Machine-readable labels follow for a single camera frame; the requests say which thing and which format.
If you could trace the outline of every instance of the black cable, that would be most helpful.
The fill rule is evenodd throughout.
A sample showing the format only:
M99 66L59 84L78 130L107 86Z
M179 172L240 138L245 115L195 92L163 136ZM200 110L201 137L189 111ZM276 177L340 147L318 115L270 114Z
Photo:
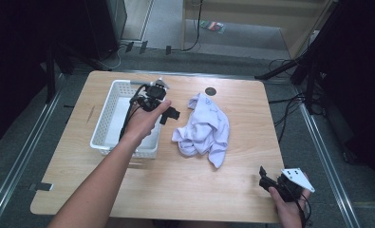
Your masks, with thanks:
M285 184L285 183L281 183L281 185L288 190L288 192L291 194L291 197L294 199L294 203L296 204L297 208L299 209L299 215L300 215L300 220L302 222L302 228L305 228L306 227L306 222L307 222L307 219L306 219L306 216L305 216L305 211L303 211L302 207L300 206L299 204L299 201L294 197L293 193L291 192L291 190L289 189L289 187Z
M289 109L290 109L290 106L291 106L291 103L294 102L300 95L302 95L301 93L297 94L296 96L294 96L293 98L291 98L291 100L288 102L288 105L287 107L285 108L285 115L284 115L284 124L282 125L282 129L281 129L281 133L278 137L278 142L281 143L281 140L282 140L282 137L284 135L284 132L285 132L285 128L286 128L286 125L287 125L287 117L288 117L288 113L289 113Z
M128 122L129 122L130 119L131 119L131 116L137 111L138 108L140 108L140 106L139 106L139 107L138 107L136 110L134 110L134 112L130 115L130 113L131 113L131 109L132 109L132 107L133 107L133 105L134 105L134 102L137 100L138 95L140 94L141 89L143 89L144 87L147 87L147 86L148 86L147 84L143 84L143 85L141 85L141 86L137 89L136 93L134 93L134 96L130 99L130 106L128 106L127 114L125 114L124 123L122 124L122 130L121 130L121 132L120 132L120 136L119 136L119 141L120 141L120 139L122 138L122 135L123 135L124 132L125 132L125 128L127 127Z
M274 60L272 60L272 61L270 61L270 63L268 64L268 71L269 72L271 72L272 70L271 70L271 65L274 63L274 62L276 62L276 61L281 61L282 63L281 63L281 66L283 66L284 64L285 64L285 62L291 62L291 61L293 61L293 60L287 60L287 59L274 59Z
M294 97L291 97L291 98L288 98L288 99L269 101L268 104L271 105L271 104L276 104L276 103L288 102L288 101L290 101L290 100L292 100L292 99L299 98L300 95L304 95L304 94L305 94L305 93L302 92L302 93L298 93L298 94L296 94Z
M199 29L199 23L197 23L196 24L196 20L195 19L193 19L193 25L194 25L194 31L196 32L196 34L198 34L198 29ZM199 37L197 37L197 41L198 41L198 45L199 45L199 47L198 47L198 49L196 50L196 52L198 52L200 49L201 49L201 43L199 42L199 39L198 39Z
M310 216L311 216L311 206L310 206L309 200L305 197L305 195L302 194L302 197L305 199L305 203L307 203L308 207L309 207L309 214L306 217L306 222L308 222L308 220L310 219Z
M311 99L311 105L308 107L308 108L310 109L309 112L310 112L312 115L317 115L317 116L322 116L322 115L325 114L323 110L322 110L321 112L316 112L316 111L314 111L313 108L312 108L313 105L319 105L319 106L321 106L321 101L320 101L320 99Z
M281 119L279 119L279 121L273 123L273 125L274 125L274 126L278 126L278 125L280 125L285 119L288 118L288 116L289 116L291 113L295 112L295 111L297 110L297 108L299 108L299 106L300 106L302 103L303 103L303 102L300 102L300 103L296 103L296 104L290 106L289 109L291 109L292 107L295 106L294 110L292 110L291 112L289 112L287 116L283 116Z
M294 67L294 66L300 66L300 67L308 67L308 66L303 66L303 65L300 65L299 64L299 61L301 61L303 58L304 58L304 55L307 53L309 51L309 47L307 47L298 57L296 57L296 58L294 58L294 59L292 59L292 60L286 60L286 61L289 61L286 65L284 65L284 63L286 62L286 61L284 61L284 62L282 62L282 65L280 66L280 67L286 67L286 69L284 69L284 70L282 70L282 71L280 71L280 72L278 72L278 74L279 73L282 73L282 72L285 72L285 73L287 73L287 74L289 74L288 72L287 72L287 70L288 69L291 69L292 67ZM268 79L270 79L271 77L274 77L274 76L277 76L277 75L273 75L273 76L270 76L269 74L271 73L271 71L269 72L269 73L266 73L266 74L263 74L263 75L256 75L256 76L254 76L254 78L255 79L258 79L258 80L268 80Z
M199 39L199 24L200 24L200 20L201 20L202 2L203 2L203 0L199 1L199 12L198 12L197 38L196 38L196 41L194 42L194 44L191 47L189 47L187 49L172 49L172 51L174 51L174 50L189 51L189 50L193 49L196 46L196 44L198 43L198 39Z

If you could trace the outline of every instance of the crumpled cloth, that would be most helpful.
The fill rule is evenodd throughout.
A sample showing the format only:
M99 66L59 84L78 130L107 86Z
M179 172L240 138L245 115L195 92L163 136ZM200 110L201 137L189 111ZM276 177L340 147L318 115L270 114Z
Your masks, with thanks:
M219 168L228 148L228 117L203 93L191 98L188 107L194 109L188 123L173 131L172 141L186 156L209 152L208 159Z

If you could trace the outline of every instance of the white basket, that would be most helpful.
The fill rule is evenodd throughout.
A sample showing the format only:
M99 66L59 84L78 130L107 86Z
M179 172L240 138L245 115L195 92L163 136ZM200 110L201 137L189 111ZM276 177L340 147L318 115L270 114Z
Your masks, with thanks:
M124 124L125 115L130 106L130 98L134 96L137 88L146 82L133 82L130 80L115 80L110 87L103 111L93 132L90 146L107 155L119 142L120 132ZM160 124L159 119L151 134L142 140L133 154L133 158L154 159L157 156Z

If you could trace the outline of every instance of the human arm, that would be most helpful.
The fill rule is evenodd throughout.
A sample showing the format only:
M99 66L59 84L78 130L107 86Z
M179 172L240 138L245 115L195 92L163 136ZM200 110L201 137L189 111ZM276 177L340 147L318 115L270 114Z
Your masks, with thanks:
M119 143L81 183L48 227L105 226L133 152L170 104L164 101L152 112L136 110Z
M276 212L278 213L281 226L283 228L301 228L302 220L299 212L299 208L294 202L284 202L279 195L278 191L270 187L269 192L276 206ZM304 189L301 199L298 201L302 210L305 210L305 202L310 197L310 191Z

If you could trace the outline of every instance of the wire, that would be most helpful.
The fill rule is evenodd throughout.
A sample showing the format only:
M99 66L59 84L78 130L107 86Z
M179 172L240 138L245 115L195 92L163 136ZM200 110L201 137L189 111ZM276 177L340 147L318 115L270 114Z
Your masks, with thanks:
M283 103L283 102L288 102L286 108L285 108L285 114L284 116L278 120L277 122L274 123L274 126L277 126L281 123L283 123L282 125L282 129L281 129L281 133L278 137L278 142L281 143L282 141L282 137L284 135L284 132L285 132L285 128L286 128L286 125L287 125L287 118L288 116L293 113L294 111L297 110L297 108L299 107L300 104L302 104L304 101L303 100L300 100L300 103L297 103L297 104L293 104L291 105L292 102L294 101L297 101L297 99L303 99L304 97L302 96L304 93L299 93L297 95L295 95L294 97L290 98L290 99L285 99L285 100L278 100L278 101L270 101L269 104L276 104L276 103ZM296 108L290 112L290 109L292 107L296 106Z
M201 6L202 3L198 4L198 5L194 5L193 2L191 3L191 5L193 7L198 7L198 6ZM196 18L196 11L193 10L193 14L194 14L194 18ZM196 34L198 34L198 30L199 30L199 23L196 25L196 19L193 19L193 25L194 25L194 31L196 32ZM198 52L200 49L201 49L201 43L199 42L199 39L197 38L198 40L198 49L196 50L196 52Z
M284 183L284 182L281 182L281 185L286 189L286 190L288 190L288 192L291 194L291 197L293 198L293 200L294 200L294 203L297 205L297 208L299 209L299 214L300 214L300 220L302 221L302 228L305 228L306 227L306 222L308 221L308 219L309 219L309 216L306 218L306 216L305 216L305 212L303 211L303 208L300 206L300 204L299 204L299 200L298 199L296 199L295 197L294 197L294 195L293 195L293 193L291 192L291 190L289 189L289 187ZM304 198L305 198L305 201L308 203L308 205L309 205L309 201L308 201L308 199L303 195L303 194L301 194Z
M165 51L165 49L154 48L154 47L146 47L145 49L146 49L146 50Z
M310 216L311 216L311 206L310 206L309 200L305 197L305 195L302 194L302 197L305 199L305 203L309 208L309 214L306 217L306 222L307 222L310 219Z
M189 50L193 49L196 46L196 44L198 43L198 39L199 39L199 24L200 24L200 21L201 21L202 3L203 3L203 0L200 0L198 5L194 5L193 4L193 0L192 0L192 3L191 3L191 5L193 7L199 6L198 22L197 22L197 38L196 38L196 41L194 42L194 44L191 47L189 47L187 49L172 49L172 51L189 51Z
M107 65L105 65L104 63L102 63L101 61L99 61L99 63L100 63L102 66L104 66L104 67L106 67L106 68L108 68L108 69L115 69L115 68L119 67L119 65L122 63L122 59L120 58L120 50L122 50L123 48L125 48L125 46L120 46L119 49L117 50L117 57L119 58L119 63L116 64L115 66L113 66L113 67L111 67L111 66L107 66Z
M141 89L143 89L144 87L148 86L147 84L143 84L141 85L137 91L134 93L134 96L130 99L130 106L128 106L128 110L127 110L127 114L125 114L125 118L124 118L124 123L122 124L122 130L120 131L120 136L119 136L119 140L122 138L122 135L124 134L125 132L125 128L128 126L128 122L130 121L132 115L134 115L134 113L137 111L137 109L140 108L137 107L136 110L134 110L134 112L130 115L131 113L131 109L134 105L134 102L136 101L136 98L138 97L138 94L140 93Z
M281 66L283 66L284 64L285 64L285 62L291 62L291 61L293 61L293 60L287 60L287 59L274 59L274 60L272 60L272 61L270 61L270 63L268 64L268 70L271 72L272 70L271 70L271 65L274 63L274 62L276 62L276 61L281 61L282 63L281 63L281 65L280 65L280 67Z

